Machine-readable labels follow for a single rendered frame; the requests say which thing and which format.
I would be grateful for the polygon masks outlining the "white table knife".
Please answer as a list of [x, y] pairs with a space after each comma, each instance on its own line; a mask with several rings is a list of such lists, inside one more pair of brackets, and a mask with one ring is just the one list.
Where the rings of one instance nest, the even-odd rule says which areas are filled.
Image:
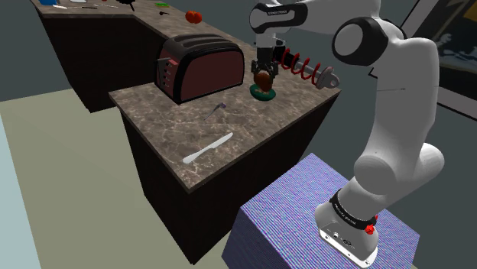
[[221, 144], [225, 143], [226, 141], [228, 141], [231, 137], [233, 136], [233, 133], [230, 132], [229, 134], [221, 137], [220, 139], [214, 141], [213, 143], [207, 145], [206, 147], [204, 147], [203, 149], [193, 153], [193, 154], [190, 154], [188, 156], [186, 156], [182, 162], [184, 164], [190, 164], [191, 162], [193, 162], [195, 159], [197, 159], [201, 154], [205, 153], [206, 151], [210, 150], [210, 149], [214, 149], [214, 148], [217, 148], [218, 146], [220, 146]]

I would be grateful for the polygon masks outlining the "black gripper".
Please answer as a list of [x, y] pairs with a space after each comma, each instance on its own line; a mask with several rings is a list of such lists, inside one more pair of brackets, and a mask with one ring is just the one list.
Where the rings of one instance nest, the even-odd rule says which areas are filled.
[[278, 74], [278, 62], [274, 61], [273, 47], [258, 47], [257, 61], [251, 62], [251, 72], [256, 76], [260, 71], [270, 72], [271, 78], [275, 78]]

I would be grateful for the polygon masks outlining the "brown figure on green base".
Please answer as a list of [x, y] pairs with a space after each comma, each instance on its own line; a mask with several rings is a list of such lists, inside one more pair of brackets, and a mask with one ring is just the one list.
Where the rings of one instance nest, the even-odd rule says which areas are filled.
[[254, 83], [249, 90], [251, 95], [259, 101], [270, 101], [276, 96], [272, 89], [271, 77], [267, 73], [257, 73], [253, 77]]

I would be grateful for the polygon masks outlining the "small grey purple spoon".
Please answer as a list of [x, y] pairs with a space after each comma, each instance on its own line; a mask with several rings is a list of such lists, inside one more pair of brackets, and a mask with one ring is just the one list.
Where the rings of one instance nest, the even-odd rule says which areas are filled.
[[224, 102], [220, 102], [215, 108], [203, 119], [204, 121], [208, 119], [216, 110], [226, 108], [226, 104]]

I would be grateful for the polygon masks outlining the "red spring shock absorber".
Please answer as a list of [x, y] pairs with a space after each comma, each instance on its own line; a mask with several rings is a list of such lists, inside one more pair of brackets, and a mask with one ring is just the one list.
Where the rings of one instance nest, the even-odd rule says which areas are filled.
[[304, 61], [300, 59], [299, 53], [292, 54], [289, 48], [279, 46], [274, 48], [273, 60], [278, 63], [283, 70], [289, 70], [292, 74], [298, 75], [303, 80], [309, 80], [317, 89], [336, 88], [340, 81], [331, 66], [320, 70], [321, 63], [310, 66], [310, 59]]

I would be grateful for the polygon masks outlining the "framed wall picture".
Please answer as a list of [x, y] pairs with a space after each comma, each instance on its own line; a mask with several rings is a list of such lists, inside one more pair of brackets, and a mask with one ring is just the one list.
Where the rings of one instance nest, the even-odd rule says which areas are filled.
[[401, 28], [437, 45], [438, 103], [477, 121], [477, 0], [416, 0]]

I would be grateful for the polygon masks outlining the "dark red black toaster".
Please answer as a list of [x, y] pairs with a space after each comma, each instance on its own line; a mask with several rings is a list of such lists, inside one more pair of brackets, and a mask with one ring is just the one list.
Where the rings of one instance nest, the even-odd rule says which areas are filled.
[[218, 34], [181, 34], [167, 39], [154, 61], [154, 84], [176, 104], [243, 84], [245, 57]]

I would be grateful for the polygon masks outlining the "purple patterned robot stand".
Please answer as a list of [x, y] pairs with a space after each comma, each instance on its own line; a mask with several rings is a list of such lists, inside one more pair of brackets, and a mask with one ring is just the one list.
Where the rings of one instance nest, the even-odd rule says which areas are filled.
[[[314, 211], [346, 184], [310, 154], [240, 207], [222, 258], [229, 269], [361, 269], [321, 239]], [[411, 269], [419, 234], [378, 215], [378, 253], [365, 269]]]

